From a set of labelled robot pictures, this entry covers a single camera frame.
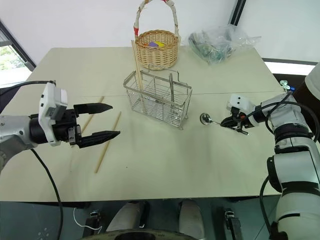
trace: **white cable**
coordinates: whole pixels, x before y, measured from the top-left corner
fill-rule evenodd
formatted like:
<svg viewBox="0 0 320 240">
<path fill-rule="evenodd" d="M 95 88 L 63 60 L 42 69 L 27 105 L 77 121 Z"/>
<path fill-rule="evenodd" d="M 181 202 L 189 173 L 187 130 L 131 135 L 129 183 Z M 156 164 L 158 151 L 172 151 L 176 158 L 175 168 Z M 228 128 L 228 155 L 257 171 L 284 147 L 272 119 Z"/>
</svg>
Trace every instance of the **white cable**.
<svg viewBox="0 0 320 240">
<path fill-rule="evenodd" d="M 102 229 L 102 226 L 100 226 L 100 227 L 98 227 L 98 228 L 93 228 L 93 227 L 91 227 L 91 226 L 81 225 L 80 223 L 78 223 L 77 220 L 76 220 L 76 216 L 75 216 L 75 210 L 76 210 L 76 208 L 73 209 L 73 219 L 74 219 L 75 223 L 76 223 L 78 226 L 80 226 L 80 227 L 82 227 L 82 228 L 88 228 L 88 229 L 91 229 L 91 230 L 99 230 L 99 231 L 98 231 L 98 234 L 100 233 L 100 231 L 101 231 L 101 229 Z"/>
</svg>

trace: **wire basket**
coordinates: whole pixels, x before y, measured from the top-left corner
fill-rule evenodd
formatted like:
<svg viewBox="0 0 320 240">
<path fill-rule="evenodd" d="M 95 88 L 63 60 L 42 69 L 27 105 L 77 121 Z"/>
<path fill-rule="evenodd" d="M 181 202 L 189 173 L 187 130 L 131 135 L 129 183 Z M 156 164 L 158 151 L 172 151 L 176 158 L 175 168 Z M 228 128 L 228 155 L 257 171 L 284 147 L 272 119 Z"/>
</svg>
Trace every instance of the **wire basket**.
<svg viewBox="0 0 320 240">
<path fill-rule="evenodd" d="M 152 0 L 144 0 L 136 13 L 136 19 L 134 22 L 134 36 L 137 56 L 141 66 L 152 70 L 160 70 L 162 68 L 169 68 L 173 66 L 177 61 L 178 45 L 180 41 L 178 19 L 176 14 L 176 8 L 172 0 L 164 0 L 173 13 L 174 20 L 174 34 L 166 30 L 151 30 L 146 31 L 138 36 L 139 31 L 139 18 L 142 9 L 145 4 L 150 3 Z M 164 46 L 148 46 L 150 42 L 161 42 Z"/>
<path fill-rule="evenodd" d="M 149 68 L 148 72 L 140 71 L 141 91 L 136 71 L 124 80 L 123 86 L 126 88 L 133 111 L 152 116 L 182 130 L 183 121 L 188 118 L 192 88 L 179 81 L 179 72 L 167 70 L 177 74 L 177 81 L 173 81 L 172 73 L 169 74 L 169 79 L 166 79 L 151 74 Z"/>
</svg>

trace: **basket handle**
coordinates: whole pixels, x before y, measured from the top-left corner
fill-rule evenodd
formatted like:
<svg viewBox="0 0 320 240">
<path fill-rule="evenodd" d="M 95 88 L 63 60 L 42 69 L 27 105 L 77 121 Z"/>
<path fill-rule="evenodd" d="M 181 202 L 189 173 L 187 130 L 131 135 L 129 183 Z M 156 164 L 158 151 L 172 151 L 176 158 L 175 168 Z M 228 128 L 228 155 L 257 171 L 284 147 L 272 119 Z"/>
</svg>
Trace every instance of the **basket handle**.
<svg viewBox="0 0 320 240">
<path fill-rule="evenodd" d="M 139 8 L 138 11 L 136 12 L 136 18 L 135 18 L 135 22 L 133 25 L 133 30 L 134 30 L 134 37 L 135 39 L 138 38 L 138 31 L 139 31 L 139 18 L 140 18 L 140 13 L 142 11 L 142 9 L 144 9 L 145 5 L 150 3 L 152 0 L 144 0 Z M 173 21 L 174 21 L 174 35 L 176 37 L 180 37 L 179 36 L 179 29 L 178 29 L 178 19 L 177 19 L 177 13 L 176 13 L 176 8 L 175 8 L 175 3 L 172 0 L 162 0 L 165 2 L 165 4 L 167 4 L 171 10 L 172 10 L 172 14 L 173 14 Z"/>
</svg>

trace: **window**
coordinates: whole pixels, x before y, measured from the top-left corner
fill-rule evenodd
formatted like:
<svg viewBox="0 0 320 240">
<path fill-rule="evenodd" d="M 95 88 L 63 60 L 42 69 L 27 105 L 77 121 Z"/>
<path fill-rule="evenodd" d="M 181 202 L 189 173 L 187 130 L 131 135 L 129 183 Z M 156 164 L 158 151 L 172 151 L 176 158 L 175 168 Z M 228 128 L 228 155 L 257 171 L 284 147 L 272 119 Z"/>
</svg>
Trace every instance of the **window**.
<svg viewBox="0 0 320 240">
<path fill-rule="evenodd" d="M 28 79 L 35 64 L 0 22 L 0 88 Z"/>
</svg>

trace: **white wall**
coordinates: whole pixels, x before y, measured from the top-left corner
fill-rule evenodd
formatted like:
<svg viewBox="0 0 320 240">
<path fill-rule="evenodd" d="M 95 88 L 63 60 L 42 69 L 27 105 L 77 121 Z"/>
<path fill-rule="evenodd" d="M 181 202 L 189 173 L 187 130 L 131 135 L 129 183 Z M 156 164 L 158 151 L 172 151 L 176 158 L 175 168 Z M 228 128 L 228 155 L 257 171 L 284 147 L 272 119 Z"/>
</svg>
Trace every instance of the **white wall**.
<svg viewBox="0 0 320 240">
<path fill-rule="evenodd" d="M 142 0 L 0 0 L 0 19 L 38 64 L 54 47 L 130 46 Z M 192 31 L 228 24 L 236 0 L 174 0 L 182 40 Z M 160 0 L 146 6 L 140 33 L 173 32 L 171 9 Z"/>
<path fill-rule="evenodd" d="M 238 26 L 263 58 L 320 61 L 320 0 L 247 0 Z"/>
</svg>

